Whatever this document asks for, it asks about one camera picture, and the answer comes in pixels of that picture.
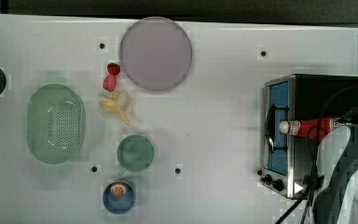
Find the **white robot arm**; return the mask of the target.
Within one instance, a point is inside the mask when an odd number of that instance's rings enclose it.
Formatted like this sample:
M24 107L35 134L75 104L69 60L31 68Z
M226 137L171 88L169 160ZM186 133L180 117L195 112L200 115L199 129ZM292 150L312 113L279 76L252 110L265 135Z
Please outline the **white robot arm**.
M318 185L308 208L307 224L349 224L358 198L358 109L351 123L329 133L318 147Z

